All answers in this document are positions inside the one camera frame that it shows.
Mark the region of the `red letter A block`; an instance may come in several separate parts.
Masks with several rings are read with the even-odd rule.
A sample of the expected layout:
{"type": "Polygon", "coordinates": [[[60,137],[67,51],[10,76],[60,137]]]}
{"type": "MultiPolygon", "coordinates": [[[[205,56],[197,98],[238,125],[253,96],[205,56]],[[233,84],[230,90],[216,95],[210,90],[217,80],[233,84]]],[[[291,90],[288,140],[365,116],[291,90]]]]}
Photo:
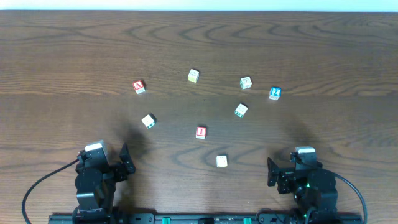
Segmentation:
{"type": "Polygon", "coordinates": [[[141,93],[145,92],[145,90],[146,90],[142,80],[137,80],[137,81],[133,82],[132,86],[137,94],[141,94],[141,93]]]}

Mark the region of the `red letter I block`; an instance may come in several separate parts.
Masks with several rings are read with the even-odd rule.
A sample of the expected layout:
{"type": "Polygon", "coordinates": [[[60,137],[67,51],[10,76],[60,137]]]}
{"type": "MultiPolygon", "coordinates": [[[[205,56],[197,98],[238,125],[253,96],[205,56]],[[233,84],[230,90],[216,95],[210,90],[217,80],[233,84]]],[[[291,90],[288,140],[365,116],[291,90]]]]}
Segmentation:
{"type": "Polygon", "coordinates": [[[206,138],[206,127],[197,127],[195,137],[197,139],[205,139],[206,138]]]}

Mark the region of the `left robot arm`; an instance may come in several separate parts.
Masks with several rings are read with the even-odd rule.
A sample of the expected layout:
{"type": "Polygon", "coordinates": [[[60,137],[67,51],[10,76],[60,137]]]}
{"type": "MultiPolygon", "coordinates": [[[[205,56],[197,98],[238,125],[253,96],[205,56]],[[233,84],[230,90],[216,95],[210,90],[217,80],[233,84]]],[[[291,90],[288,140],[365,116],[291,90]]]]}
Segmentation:
{"type": "Polygon", "coordinates": [[[128,180],[128,176],[136,171],[126,143],[119,158],[119,162],[109,164],[108,151],[102,140],[79,152],[75,187],[81,221],[111,219],[116,183],[128,180]]]}

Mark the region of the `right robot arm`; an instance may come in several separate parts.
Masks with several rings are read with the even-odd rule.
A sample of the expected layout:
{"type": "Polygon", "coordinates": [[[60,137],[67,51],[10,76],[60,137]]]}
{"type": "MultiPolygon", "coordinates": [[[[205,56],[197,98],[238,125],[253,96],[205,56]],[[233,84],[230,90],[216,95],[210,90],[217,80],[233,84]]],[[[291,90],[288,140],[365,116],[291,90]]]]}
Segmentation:
{"type": "Polygon", "coordinates": [[[304,163],[294,157],[295,167],[280,168],[267,160],[268,186],[277,186],[280,194],[293,195],[297,208],[283,219],[284,223],[341,223],[336,209],[338,193],[335,176],[322,169],[322,165],[304,163]]]}

